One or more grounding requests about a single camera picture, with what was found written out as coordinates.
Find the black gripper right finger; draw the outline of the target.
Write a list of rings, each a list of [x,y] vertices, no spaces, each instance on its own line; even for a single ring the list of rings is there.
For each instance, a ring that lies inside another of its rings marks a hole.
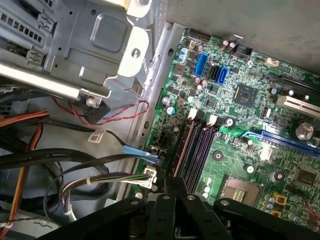
[[[320,234],[235,200],[210,205],[187,192],[176,178],[176,195],[193,219],[202,240],[318,240]]]

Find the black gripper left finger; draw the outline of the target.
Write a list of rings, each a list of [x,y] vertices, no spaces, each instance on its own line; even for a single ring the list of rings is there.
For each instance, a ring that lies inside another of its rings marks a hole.
[[[155,200],[126,198],[40,237],[42,240],[172,240],[175,177],[166,177]]]

